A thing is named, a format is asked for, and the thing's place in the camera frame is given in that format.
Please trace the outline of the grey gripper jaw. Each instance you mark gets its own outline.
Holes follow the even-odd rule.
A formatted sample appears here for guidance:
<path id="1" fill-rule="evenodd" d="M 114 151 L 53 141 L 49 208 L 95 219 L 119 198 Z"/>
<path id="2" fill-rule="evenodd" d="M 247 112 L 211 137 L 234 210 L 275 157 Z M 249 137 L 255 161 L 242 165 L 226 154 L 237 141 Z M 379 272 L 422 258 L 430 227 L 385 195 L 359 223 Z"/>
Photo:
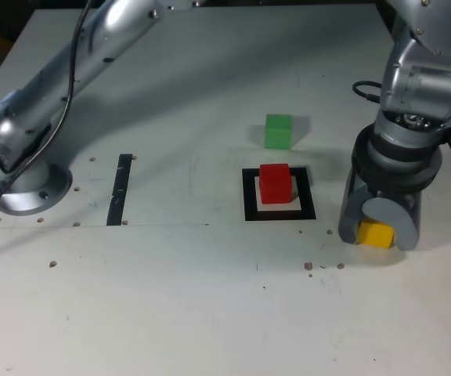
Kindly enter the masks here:
<path id="1" fill-rule="evenodd" d="M 338 222 L 338 234 L 341 240 L 347 244 L 358 242 L 359 224 L 365 217 L 362 206 L 367 200 L 367 185 L 358 177 L 354 168 L 351 168 L 346 181 Z"/>
<path id="2" fill-rule="evenodd" d="M 416 248 L 420 239 L 421 192 L 371 198 L 362 210 L 364 215 L 393 228 L 397 248 Z"/>

